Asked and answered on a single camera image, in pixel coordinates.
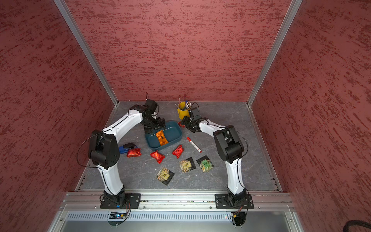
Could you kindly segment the black yellow tea pouch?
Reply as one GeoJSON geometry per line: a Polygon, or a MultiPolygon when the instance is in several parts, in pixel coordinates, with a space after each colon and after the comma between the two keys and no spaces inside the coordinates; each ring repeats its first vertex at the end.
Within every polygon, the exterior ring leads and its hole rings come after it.
{"type": "Polygon", "coordinates": [[[167,168],[162,168],[156,175],[157,180],[166,186],[170,183],[173,177],[174,172],[167,168]]]}
{"type": "Polygon", "coordinates": [[[181,171],[183,173],[188,173],[194,169],[196,169],[196,165],[194,163],[193,158],[184,159],[179,162],[181,171]]]}

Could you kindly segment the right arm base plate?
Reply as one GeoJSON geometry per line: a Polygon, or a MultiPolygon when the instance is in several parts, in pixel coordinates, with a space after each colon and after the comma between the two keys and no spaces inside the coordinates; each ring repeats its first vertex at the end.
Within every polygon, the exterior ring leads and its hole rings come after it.
{"type": "Polygon", "coordinates": [[[254,209],[254,202],[251,194],[216,194],[215,205],[217,209],[254,209]]]}

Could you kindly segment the teal plastic storage box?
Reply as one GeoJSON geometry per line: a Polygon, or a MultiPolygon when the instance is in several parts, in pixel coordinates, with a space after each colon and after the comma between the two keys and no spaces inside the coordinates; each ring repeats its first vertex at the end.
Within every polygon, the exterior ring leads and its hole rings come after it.
{"type": "Polygon", "coordinates": [[[146,142],[151,150],[162,150],[180,142],[182,139],[183,133],[176,121],[168,121],[165,126],[164,129],[157,129],[145,135],[146,142]]]}

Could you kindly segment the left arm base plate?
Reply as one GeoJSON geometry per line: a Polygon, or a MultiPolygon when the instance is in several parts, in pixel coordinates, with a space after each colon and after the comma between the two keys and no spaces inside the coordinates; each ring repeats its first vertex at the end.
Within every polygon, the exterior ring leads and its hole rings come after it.
{"type": "Polygon", "coordinates": [[[140,200],[139,193],[110,195],[104,192],[100,197],[100,209],[138,209],[140,200]]]}

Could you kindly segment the red foil tea bag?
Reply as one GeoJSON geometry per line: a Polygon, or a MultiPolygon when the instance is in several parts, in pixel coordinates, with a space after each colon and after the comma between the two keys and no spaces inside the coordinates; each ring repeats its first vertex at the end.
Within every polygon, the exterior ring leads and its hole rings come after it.
{"type": "Polygon", "coordinates": [[[179,145],[173,152],[172,154],[175,155],[177,158],[180,158],[182,153],[184,152],[184,148],[182,145],[179,145]]]}
{"type": "Polygon", "coordinates": [[[141,149],[140,148],[130,149],[127,152],[127,157],[128,158],[140,157],[141,155],[142,155],[142,153],[141,153],[141,149]]]}
{"type": "Polygon", "coordinates": [[[161,164],[162,161],[165,159],[165,156],[162,155],[161,153],[159,153],[158,151],[152,152],[152,153],[150,154],[150,156],[151,156],[152,158],[154,158],[158,164],[161,164]]]}

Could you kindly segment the black green tea pouch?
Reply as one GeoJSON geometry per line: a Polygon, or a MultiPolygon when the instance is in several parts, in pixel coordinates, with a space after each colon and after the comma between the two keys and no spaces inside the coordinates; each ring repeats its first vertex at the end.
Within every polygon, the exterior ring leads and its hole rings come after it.
{"type": "Polygon", "coordinates": [[[212,164],[208,156],[203,156],[197,159],[197,163],[204,173],[214,168],[214,165],[212,164]]]}

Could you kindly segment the orange foil tea bag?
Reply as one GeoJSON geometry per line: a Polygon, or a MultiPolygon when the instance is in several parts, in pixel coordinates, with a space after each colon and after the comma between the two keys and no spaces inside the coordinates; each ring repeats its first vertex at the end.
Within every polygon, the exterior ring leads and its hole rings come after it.
{"type": "Polygon", "coordinates": [[[169,143],[168,140],[166,139],[166,136],[165,136],[163,130],[158,131],[156,133],[156,137],[158,139],[158,142],[159,142],[160,146],[164,146],[164,145],[169,143]]]}

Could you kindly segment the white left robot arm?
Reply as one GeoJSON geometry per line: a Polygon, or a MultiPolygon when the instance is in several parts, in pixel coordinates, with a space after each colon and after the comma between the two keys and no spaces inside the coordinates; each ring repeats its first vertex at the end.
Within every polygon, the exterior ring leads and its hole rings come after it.
{"type": "Polygon", "coordinates": [[[157,117],[158,112],[159,105],[153,100],[147,100],[144,105],[136,104],[109,127],[93,131],[89,139],[88,157],[100,172],[104,183],[102,202],[112,208],[121,208],[127,204],[117,167],[120,159],[118,142],[138,124],[143,125],[145,133],[165,129],[165,120],[157,117]]]}

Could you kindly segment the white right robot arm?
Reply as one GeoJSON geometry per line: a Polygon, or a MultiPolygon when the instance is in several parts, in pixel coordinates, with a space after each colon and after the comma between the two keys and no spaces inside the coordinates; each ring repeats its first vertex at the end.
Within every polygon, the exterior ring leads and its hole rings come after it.
{"type": "Polygon", "coordinates": [[[228,204],[233,208],[240,206],[247,199],[248,191],[241,171],[244,146],[236,129],[232,125],[216,124],[207,118],[195,120],[187,116],[181,120],[180,125],[191,132],[203,132],[214,138],[217,152],[227,168],[228,204]]]}

